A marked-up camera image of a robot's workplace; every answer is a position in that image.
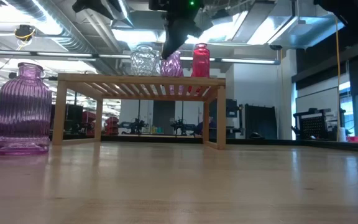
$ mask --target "yellow cable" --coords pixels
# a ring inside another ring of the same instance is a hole
[[[15,30],[15,37],[17,37],[17,38],[19,38],[19,39],[24,39],[24,38],[28,38],[28,37],[30,37],[31,35],[33,35],[34,34],[34,32],[35,32],[35,29],[31,32],[31,34],[27,34],[27,35],[25,35],[25,36],[18,36],[18,35],[16,35],[16,30]]]
[[[339,58],[339,34],[338,34],[338,18],[335,16],[335,28],[336,28],[336,60],[338,65],[338,115],[337,115],[337,129],[336,129],[336,141],[339,142],[339,128],[341,128],[341,99],[340,99],[340,92],[339,92],[339,85],[341,84],[341,60]]]

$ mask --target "exposed ductwork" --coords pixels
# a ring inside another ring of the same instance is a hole
[[[62,29],[61,35],[65,38],[54,39],[67,51],[72,53],[97,53],[96,49],[85,39],[81,32],[71,23],[62,11],[51,0],[4,0],[8,4],[20,10],[22,13],[32,16],[39,22],[47,22],[52,18]],[[89,62],[95,69],[103,73],[114,73],[109,65],[101,59]]]

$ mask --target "slatted shelf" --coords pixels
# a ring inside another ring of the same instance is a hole
[[[64,107],[67,89],[97,100],[95,140],[101,139],[103,99],[203,101],[204,118],[209,119],[209,104],[218,99],[217,143],[209,142],[209,124],[203,125],[206,146],[224,149],[226,145],[226,80],[223,78],[174,78],[132,75],[58,74],[57,104],[53,144],[63,143]]]

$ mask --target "glass bottle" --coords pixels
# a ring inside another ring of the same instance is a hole
[[[43,68],[19,63],[19,76],[0,92],[0,155],[42,154],[49,150],[52,92]]]
[[[193,73],[192,77],[209,78],[209,50],[206,44],[197,44],[193,52]]]
[[[153,48],[140,45],[131,54],[131,75],[153,75],[157,56],[153,54]]]
[[[162,60],[161,75],[164,77],[183,77],[183,69],[180,61],[180,51],[176,51],[166,60]],[[174,94],[173,85],[169,87],[171,95]],[[179,86],[179,94],[183,93],[183,86]]]

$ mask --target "pink bottle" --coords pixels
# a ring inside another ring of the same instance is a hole
[[[206,48],[206,44],[197,44],[193,51],[193,73],[191,77],[209,78],[209,58],[210,52]]]

